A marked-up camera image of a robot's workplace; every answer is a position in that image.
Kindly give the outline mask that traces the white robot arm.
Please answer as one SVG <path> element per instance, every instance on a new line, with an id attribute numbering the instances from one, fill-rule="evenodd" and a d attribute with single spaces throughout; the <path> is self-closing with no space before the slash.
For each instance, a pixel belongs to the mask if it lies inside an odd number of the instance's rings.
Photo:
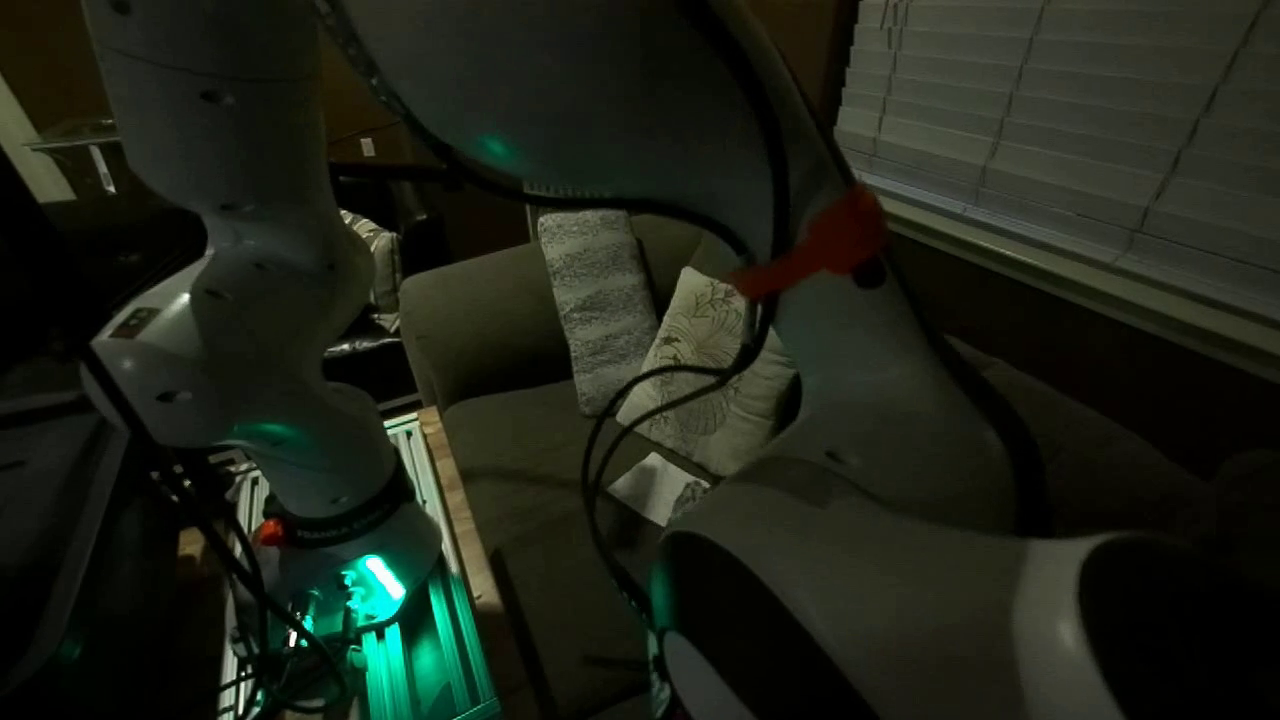
<path id="1" fill-rule="evenodd" d="M 283 586 L 441 532 L 322 351 L 368 257 L 339 224 L 322 60 L 452 167 L 537 204 L 691 218 L 746 258 L 801 412 L 633 583 L 689 720 L 1277 720 L 1277 601 L 1149 532 L 1042 535 L 1008 405 L 920 319 L 878 196 L 746 0 L 79 0 L 132 172 L 208 248 L 98 339 L 168 449 L 242 449 Z"/>

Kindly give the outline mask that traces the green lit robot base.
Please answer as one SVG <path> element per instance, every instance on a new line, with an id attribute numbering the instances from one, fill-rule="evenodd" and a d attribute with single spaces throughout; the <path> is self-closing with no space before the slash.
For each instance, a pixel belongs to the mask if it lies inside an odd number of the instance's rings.
<path id="1" fill-rule="evenodd" d="M 452 511 L 415 412 L 390 417 L 398 511 L 376 538 L 307 547 L 267 475 L 233 459 L 250 592 L 224 603 L 216 720 L 500 720 Z"/>

